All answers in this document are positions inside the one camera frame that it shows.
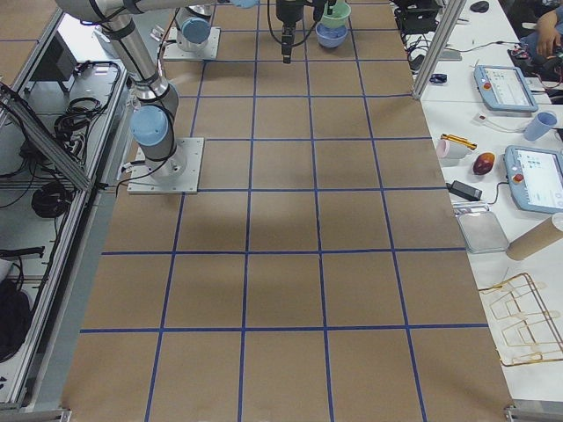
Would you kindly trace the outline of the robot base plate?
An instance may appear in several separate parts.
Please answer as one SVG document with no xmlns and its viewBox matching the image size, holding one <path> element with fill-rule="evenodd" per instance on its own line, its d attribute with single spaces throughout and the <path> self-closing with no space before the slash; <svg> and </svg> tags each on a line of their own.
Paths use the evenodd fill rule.
<svg viewBox="0 0 563 422">
<path fill-rule="evenodd" d="M 213 26 L 208 38 L 193 43 L 173 27 L 167 37 L 163 58 L 168 62 L 214 61 L 217 57 L 221 29 Z"/>
</svg>

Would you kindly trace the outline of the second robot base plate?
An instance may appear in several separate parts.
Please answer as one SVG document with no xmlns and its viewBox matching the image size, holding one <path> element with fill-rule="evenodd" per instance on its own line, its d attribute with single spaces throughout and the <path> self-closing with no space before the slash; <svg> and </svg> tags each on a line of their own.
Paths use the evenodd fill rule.
<svg viewBox="0 0 563 422">
<path fill-rule="evenodd" d="M 175 153 L 162 167 L 147 161 L 138 147 L 136 160 L 142 164 L 132 168 L 127 191 L 130 194 L 172 194 L 198 192 L 205 140 L 202 137 L 176 139 Z"/>
</svg>

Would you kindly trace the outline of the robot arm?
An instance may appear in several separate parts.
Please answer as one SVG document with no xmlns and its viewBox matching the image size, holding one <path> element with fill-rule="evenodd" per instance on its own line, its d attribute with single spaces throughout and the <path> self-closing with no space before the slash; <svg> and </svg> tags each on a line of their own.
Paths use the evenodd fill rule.
<svg viewBox="0 0 563 422">
<path fill-rule="evenodd" d="M 177 9 L 173 20 L 176 30 L 175 44 L 181 51 L 187 53 L 195 53 L 207 46 L 213 30 L 210 24 L 212 5 L 232 4 L 238 8 L 248 9 L 259 3 L 260 1 L 196 1 L 194 4 Z M 274 41 L 281 46 L 284 63 L 291 63 L 293 49 L 308 40 L 325 13 L 333 14 L 336 3 L 336 1 L 276 1 L 275 16 L 282 23 L 281 37 L 277 37 L 272 27 L 270 2 L 267 1 L 268 30 Z M 313 9 L 313 24 L 303 39 L 296 42 L 296 26 L 303 19 L 305 7 Z"/>
<path fill-rule="evenodd" d="M 73 18 L 100 25 L 118 58 L 125 65 L 140 108 L 133 113 L 130 131 L 141 147 L 154 178 L 171 178 L 185 165 L 177 153 L 173 131 L 179 96 L 158 69 L 136 29 L 134 15 L 170 9 L 174 1 L 59 1 Z"/>
</svg>

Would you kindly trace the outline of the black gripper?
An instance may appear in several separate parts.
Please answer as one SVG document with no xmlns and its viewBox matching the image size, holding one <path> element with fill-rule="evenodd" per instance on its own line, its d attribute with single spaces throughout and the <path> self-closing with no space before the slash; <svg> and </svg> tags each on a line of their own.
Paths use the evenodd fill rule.
<svg viewBox="0 0 563 422">
<path fill-rule="evenodd" d="M 327 0 L 325 6 L 325 13 L 332 14 L 333 7 L 337 3 L 336 0 Z M 275 1 L 275 14 L 281 22 L 299 22 L 303 19 L 304 7 L 308 4 L 307 1 L 302 0 L 276 0 Z"/>
</svg>

